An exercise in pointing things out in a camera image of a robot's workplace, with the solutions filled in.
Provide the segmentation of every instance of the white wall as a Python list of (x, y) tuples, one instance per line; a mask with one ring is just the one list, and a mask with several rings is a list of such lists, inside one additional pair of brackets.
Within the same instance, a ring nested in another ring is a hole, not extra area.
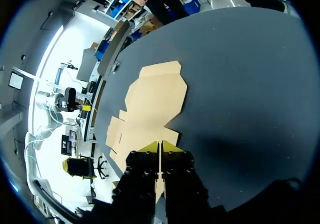
[[(72, 60), (74, 66), (80, 67), (83, 50), (89, 48), (93, 42), (100, 43), (108, 29), (107, 25), (83, 14), (76, 13), (53, 48), (42, 77), (54, 82), (61, 62), (66, 63)], [(68, 69), (68, 71), (72, 79), (75, 79), (77, 70)], [(68, 73), (63, 71), (59, 84), (65, 87), (74, 87), (77, 91), (81, 91), (81, 86), (73, 82), (72, 79)], [(52, 92), (53, 89), (40, 85), (39, 90)], [(64, 121), (67, 121), (67, 117), (75, 118), (79, 114), (79, 112), (61, 113)], [(43, 121), (43, 115), (36, 116), (37, 120), (34, 122), (38, 123), (38, 125), (35, 125), (35, 130)], [(61, 195), (62, 204), (73, 211), (76, 207), (86, 204), (85, 196), (90, 194), (90, 180), (71, 177), (63, 170), (62, 161), (68, 158), (68, 156), (61, 155), (61, 135), (65, 134), (65, 132), (65, 126), (57, 128), (43, 142), (41, 150), (36, 153), (36, 157), (42, 178), (47, 179), (52, 190)]]
[(110, 26), (111, 28), (114, 28), (118, 21), (108, 15), (93, 11), (92, 9), (94, 9), (97, 5), (101, 6), (100, 3), (95, 2), (94, 0), (87, 0), (76, 10), (76, 12), (99, 20), (100, 22)]

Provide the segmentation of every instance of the screw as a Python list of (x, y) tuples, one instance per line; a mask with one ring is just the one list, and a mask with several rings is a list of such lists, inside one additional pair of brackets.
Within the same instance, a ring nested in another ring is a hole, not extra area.
[(120, 192), (121, 192), (121, 190), (119, 188), (115, 188), (115, 189), (113, 189), (112, 194), (116, 196), (116, 195), (119, 195)]

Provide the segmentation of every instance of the black office chair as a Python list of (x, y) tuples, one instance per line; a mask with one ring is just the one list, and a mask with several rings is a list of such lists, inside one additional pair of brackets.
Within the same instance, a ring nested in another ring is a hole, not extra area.
[(62, 166), (63, 169), (69, 173), (71, 176), (79, 176), (83, 179), (93, 179), (95, 176), (95, 169), (98, 170), (101, 179), (105, 179), (108, 177), (108, 174), (104, 174), (102, 169), (102, 165), (107, 163), (107, 161), (103, 161), (100, 163), (100, 158), (98, 159), (98, 166), (94, 167), (94, 160), (91, 157), (85, 157), (80, 155), (80, 158), (68, 158), (63, 161)]

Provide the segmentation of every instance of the gray table surface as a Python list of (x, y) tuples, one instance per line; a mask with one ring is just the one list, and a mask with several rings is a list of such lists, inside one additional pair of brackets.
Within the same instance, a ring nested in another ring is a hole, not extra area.
[(105, 145), (111, 116), (126, 110), (142, 67), (178, 60), (188, 90), (167, 127), (193, 154), (211, 206), (230, 210), (275, 179), (305, 177), (320, 133), (320, 79), (300, 19), (252, 7), (198, 13), (141, 38), (117, 60), (95, 122), (117, 174)]

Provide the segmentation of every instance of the cardboard sheet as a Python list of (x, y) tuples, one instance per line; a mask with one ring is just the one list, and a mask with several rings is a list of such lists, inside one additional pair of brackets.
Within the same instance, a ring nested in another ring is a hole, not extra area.
[[(187, 85), (180, 76), (177, 61), (146, 66), (130, 85), (125, 97), (127, 112), (112, 117), (106, 145), (110, 157), (124, 172), (130, 151), (140, 150), (154, 141), (177, 144), (179, 133), (165, 125), (181, 112)], [(164, 191), (163, 180), (156, 184), (156, 201)]]

